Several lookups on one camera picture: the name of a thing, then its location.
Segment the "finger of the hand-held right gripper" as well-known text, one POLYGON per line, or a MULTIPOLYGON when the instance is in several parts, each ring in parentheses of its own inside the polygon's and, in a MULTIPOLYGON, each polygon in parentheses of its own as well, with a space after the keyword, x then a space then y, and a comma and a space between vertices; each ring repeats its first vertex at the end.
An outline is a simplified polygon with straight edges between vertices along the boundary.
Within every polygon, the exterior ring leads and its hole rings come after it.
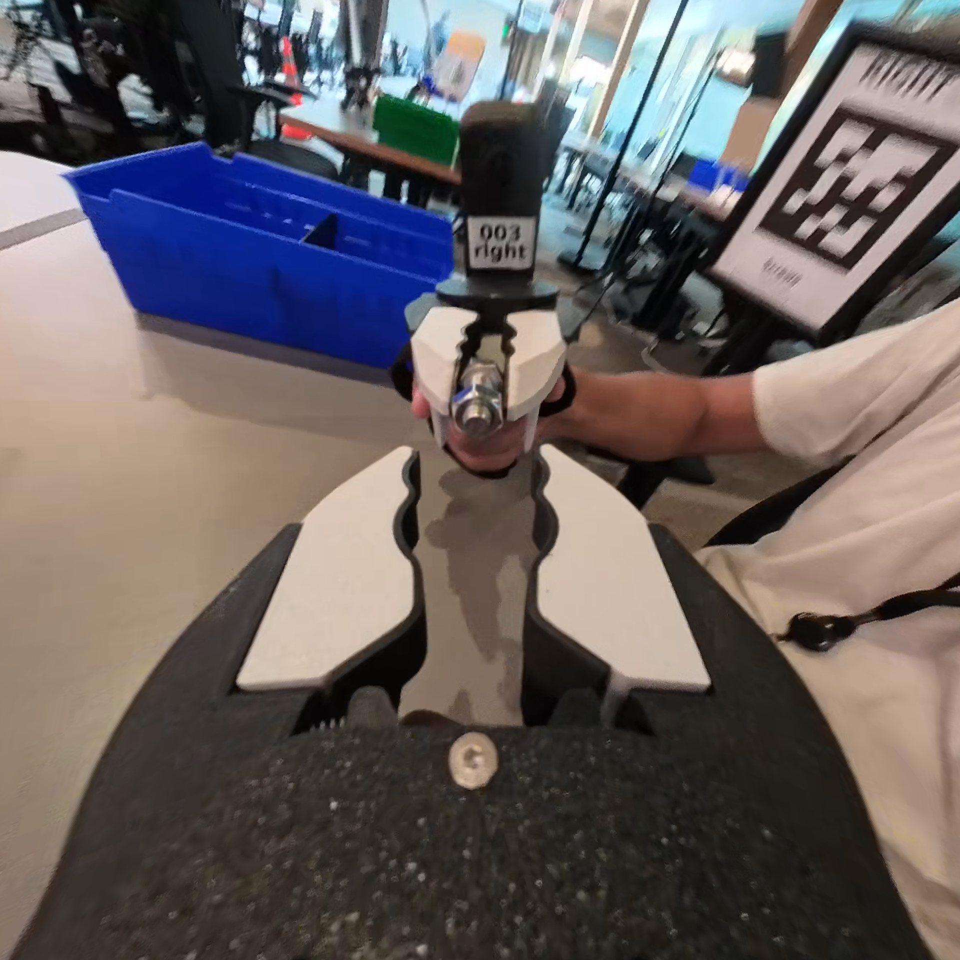
POLYGON ((514 423, 551 394, 565 366, 568 345, 556 309, 516 311, 506 316, 505 325, 505 421, 514 423))
POLYGON ((461 351, 471 311, 432 307, 411 339, 415 383, 426 400, 435 437, 447 437, 450 406, 459 376, 461 351))

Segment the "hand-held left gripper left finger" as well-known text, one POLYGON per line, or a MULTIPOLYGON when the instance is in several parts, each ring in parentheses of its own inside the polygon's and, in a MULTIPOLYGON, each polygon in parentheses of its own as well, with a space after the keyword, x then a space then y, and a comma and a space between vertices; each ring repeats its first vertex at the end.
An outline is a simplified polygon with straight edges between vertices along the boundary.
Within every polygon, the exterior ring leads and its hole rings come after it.
POLYGON ((425 625, 421 458, 399 446, 334 488, 294 545, 236 676, 239 690, 322 690, 425 625))

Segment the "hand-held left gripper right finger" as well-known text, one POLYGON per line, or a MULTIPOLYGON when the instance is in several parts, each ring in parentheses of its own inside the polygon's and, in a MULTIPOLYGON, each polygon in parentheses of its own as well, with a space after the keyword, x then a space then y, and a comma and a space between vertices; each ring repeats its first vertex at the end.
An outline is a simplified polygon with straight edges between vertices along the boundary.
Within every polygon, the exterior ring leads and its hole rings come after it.
POLYGON ((535 453, 522 629, 522 718, 546 724, 590 691, 602 724, 644 724, 643 693, 706 695, 712 680, 650 526, 553 445, 535 453))

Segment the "steel hex nut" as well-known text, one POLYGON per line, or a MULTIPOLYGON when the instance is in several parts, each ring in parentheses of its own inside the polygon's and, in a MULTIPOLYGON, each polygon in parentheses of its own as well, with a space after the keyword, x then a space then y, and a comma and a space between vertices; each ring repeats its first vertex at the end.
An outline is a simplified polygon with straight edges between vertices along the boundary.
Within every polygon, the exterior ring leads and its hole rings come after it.
POLYGON ((450 413, 456 428, 466 436, 489 436, 503 426, 502 391, 492 383, 474 382, 453 396, 450 413))

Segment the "steel hex bolt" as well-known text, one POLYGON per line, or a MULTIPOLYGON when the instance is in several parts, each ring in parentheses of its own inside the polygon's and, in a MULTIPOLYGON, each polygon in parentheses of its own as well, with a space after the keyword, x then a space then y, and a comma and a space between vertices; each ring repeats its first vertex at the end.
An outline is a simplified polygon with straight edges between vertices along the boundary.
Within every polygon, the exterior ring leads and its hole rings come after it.
POLYGON ((493 361, 470 360, 451 400, 451 414, 466 436, 485 439, 503 423, 503 379, 493 361))

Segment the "blue plastic bin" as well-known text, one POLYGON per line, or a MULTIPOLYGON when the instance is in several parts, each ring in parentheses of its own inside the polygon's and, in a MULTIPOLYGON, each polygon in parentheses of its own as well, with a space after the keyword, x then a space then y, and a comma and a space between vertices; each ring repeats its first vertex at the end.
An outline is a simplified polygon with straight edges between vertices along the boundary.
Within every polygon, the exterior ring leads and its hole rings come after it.
POLYGON ((445 217, 205 143, 64 175, 143 314, 388 368, 454 270, 445 217), (329 213, 336 250, 302 243, 329 213))

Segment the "person's right hand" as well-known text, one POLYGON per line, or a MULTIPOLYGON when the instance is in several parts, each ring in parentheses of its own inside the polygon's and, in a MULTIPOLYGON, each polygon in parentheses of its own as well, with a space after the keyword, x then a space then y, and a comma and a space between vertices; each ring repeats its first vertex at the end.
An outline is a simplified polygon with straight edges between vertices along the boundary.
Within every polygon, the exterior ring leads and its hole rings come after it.
POLYGON ((545 402, 537 411, 536 425, 530 444, 526 442, 526 428, 532 416, 518 421, 507 421, 498 431, 485 439, 470 438, 455 426, 442 431, 433 423, 433 411, 416 379, 411 385, 411 407, 414 416, 430 428, 438 447, 464 471, 486 479, 507 476, 534 446, 566 436, 573 424, 573 407, 578 389, 575 371, 566 364, 560 378, 545 402))

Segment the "green plastic bin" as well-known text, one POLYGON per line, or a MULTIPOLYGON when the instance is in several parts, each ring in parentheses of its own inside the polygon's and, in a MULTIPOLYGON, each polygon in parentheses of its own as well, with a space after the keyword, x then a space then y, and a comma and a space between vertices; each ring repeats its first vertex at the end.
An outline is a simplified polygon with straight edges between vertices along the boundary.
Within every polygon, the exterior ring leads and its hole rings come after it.
POLYGON ((459 120, 419 102, 381 94, 373 107, 371 127, 381 146, 445 167, 457 160, 459 120))

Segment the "small wooden board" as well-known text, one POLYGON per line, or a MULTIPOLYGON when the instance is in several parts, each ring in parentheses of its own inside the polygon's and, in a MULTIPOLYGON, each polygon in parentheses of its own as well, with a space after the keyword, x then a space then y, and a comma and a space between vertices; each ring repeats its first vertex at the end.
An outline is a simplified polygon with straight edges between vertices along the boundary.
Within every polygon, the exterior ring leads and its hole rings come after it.
POLYGON ((453 30, 435 60, 432 83, 437 95, 449 103, 464 102, 486 51, 481 33, 453 30))

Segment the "black tripod pole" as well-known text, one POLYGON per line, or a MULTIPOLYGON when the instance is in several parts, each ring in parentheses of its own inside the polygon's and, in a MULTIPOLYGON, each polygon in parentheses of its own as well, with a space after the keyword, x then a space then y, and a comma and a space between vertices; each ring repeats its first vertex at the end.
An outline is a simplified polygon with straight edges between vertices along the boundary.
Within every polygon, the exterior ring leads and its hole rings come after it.
POLYGON ((606 207, 607 199, 617 183, 620 168, 623 165, 628 148, 631 146, 631 141, 634 138, 637 126, 639 125, 642 114, 644 113, 651 98, 657 79, 662 72, 669 48, 674 41, 677 30, 685 16, 689 4, 689 1, 678 2, 676 11, 674 12, 670 22, 670 26, 666 31, 664 39, 657 51, 654 65, 643 89, 643 93, 639 97, 631 116, 630 125, 627 127, 623 142, 621 143, 615 158, 606 166, 606 178, 603 181, 603 185, 599 191, 594 208, 591 210, 591 213, 583 228, 580 246, 577 247, 576 250, 566 249, 558 255, 558 265, 576 276, 588 276, 593 278, 601 271, 603 261, 597 261, 599 254, 589 254, 594 231, 601 213, 606 207))

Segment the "wooden office desk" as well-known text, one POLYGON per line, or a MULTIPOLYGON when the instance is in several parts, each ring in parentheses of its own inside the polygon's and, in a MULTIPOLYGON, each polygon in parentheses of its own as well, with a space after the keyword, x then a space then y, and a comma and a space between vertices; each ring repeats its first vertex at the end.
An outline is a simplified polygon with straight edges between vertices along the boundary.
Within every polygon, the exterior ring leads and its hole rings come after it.
POLYGON ((384 177, 383 197, 399 202, 406 186, 406 203, 427 209, 432 201, 461 199, 461 172, 407 150, 382 144, 367 115, 344 113, 330 99, 283 109, 281 124, 316 138, 344 156, 352 167, 363 167, 384 177))

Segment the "orange traffic cone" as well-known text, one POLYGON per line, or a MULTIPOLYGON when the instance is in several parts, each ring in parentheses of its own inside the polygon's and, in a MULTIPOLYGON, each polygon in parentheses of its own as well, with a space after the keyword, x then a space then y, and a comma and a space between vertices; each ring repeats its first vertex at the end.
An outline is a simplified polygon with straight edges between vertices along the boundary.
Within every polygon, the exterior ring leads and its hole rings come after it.
MULTIPOLYGON (((280 52, 282 59, 282 86, 281 92, 286 95, 287 107, 299 107, 304 104, 305 97, 314 98, 314 93, 305 89, 301 75, 297 69, 292 41, 289 36, 283 36, 280 41, 280 52)), ((275 127, 277 138, 287 138, 294 141, 308 142, 313 137, 312 134, 298 126, 291 126, 282 120, 282 108, 276 109, 275 127)))

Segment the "black office chair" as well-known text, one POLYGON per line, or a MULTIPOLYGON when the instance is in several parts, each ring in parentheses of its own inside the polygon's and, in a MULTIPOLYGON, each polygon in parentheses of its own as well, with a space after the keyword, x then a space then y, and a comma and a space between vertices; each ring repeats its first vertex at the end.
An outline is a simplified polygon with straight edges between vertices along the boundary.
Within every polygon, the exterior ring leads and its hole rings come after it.
POLYGON ((247 154, 302 174, 339 181, 340 169, 332 160, 282 134, 282 112, 294 106, 297 94, 312 96, 298 76, 291 83, 265 79, 247 84, 237 55, 233 18, 221 3, 177 1, 172 7, 198 72, 208 145, 225 158, 247 154))

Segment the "framed marker sign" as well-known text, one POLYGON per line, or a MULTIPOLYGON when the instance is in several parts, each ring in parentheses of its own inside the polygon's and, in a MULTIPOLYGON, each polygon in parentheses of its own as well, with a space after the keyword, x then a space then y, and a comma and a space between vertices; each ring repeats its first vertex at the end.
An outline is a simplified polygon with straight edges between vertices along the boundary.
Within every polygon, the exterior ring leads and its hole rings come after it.
POLYGON ((851 23, 706 274, 827 344, 958 213, 958 34, 851 23))

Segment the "wooden post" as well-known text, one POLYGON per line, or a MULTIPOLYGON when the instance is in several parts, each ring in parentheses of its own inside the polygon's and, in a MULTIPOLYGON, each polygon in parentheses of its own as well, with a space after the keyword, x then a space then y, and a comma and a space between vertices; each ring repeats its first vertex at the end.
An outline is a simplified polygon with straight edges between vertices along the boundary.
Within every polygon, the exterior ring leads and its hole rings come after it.
POLYGON ((803 2, 786 39, 786 74, 795 76, 802 71, 842 4, 843 1, 803 2))

